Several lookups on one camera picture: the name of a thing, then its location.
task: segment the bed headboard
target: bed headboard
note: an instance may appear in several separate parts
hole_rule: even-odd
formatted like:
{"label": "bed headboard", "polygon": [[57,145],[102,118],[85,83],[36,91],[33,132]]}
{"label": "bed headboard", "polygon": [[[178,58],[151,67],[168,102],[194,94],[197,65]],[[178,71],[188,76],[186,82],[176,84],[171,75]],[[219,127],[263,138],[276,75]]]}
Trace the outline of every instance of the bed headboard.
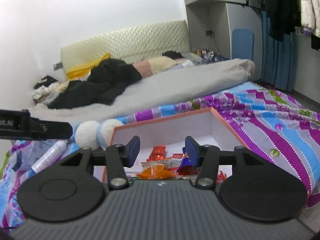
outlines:
{"label": "bed headboard", "polygon": [[106,33],[60,49],[63,67],[100,59],[107,52],[127,63],[161,56],[167,50],[190,51],[186,21],[157,23]]}

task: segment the white pom-pom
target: white pom-pom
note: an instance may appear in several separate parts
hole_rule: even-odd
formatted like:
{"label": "white pom-pom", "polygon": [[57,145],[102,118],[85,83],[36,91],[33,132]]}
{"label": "white pom-pom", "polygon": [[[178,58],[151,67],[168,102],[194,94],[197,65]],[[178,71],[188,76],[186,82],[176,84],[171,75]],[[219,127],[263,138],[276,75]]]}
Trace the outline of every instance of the white pom-pom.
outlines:
{"label": "white pom-pom", "polygon": [[101,124],[100,130],[97,132],[97,140],[102,149],[105,150],[108,147],[114,128],[121,125],[123,123],[117,119],[108,119]]}
{"label": "white pom-pom", "polygon": [[78,126],[75,141],[79,148],[90,147],[93,151],[99,148],[96,137],[99,126],[100,124],[97,121],[83,122]]}

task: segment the blue curtain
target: blue curtain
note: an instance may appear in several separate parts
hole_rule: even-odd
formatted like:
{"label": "blue curtain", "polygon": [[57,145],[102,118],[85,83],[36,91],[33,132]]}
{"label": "blue curtain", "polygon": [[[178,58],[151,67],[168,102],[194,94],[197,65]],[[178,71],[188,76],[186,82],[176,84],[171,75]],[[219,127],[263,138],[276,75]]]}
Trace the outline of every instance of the blue curtain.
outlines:
{"label": "blue curtain", "polygon": [[296,36],[284,35],[283,41],[269,36],[270,19],[261,12],[263,59],[261,81],[277,89],[291,91],[296,75]]}

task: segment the orange wrapper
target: orange wrapper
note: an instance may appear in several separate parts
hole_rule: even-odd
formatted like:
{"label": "orange wrapper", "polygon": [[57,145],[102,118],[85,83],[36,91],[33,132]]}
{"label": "orange wrapper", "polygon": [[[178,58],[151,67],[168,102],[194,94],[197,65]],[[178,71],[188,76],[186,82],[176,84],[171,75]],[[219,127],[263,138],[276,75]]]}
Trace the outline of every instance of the orange wrapper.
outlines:
{"label": "orange wrapper", "polygon": [[156,164],[146,168],[142,173],[137,173],[136,176],[141,179],[169,179],[175,173],[168,171],[164,164]]}
{"label": "orange wrapper", "polygon": [[165,145],[155,146],[147,162],[162,160],[165,157]]}

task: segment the black jacket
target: black jacket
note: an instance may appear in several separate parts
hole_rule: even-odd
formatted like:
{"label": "black jacket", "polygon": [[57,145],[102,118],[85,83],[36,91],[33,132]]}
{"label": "black jacket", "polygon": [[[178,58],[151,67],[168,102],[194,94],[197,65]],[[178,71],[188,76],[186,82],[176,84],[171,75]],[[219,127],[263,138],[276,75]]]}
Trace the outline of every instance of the black jacket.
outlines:
{"label": "black jacket", "polygon": [[142,77],[132,65],[123,60],[106,59],[91,70],[87,81],[71,81],[49,108],[74,108],[93,103],[111,105],[125,88]]}
{"label": "black jacket", "polygon": [[295,32],[295,26],[300,26],[301,18],[298,0],[266,0],[265,10],[270,18],[269,35],[283,41],[284,33]]}

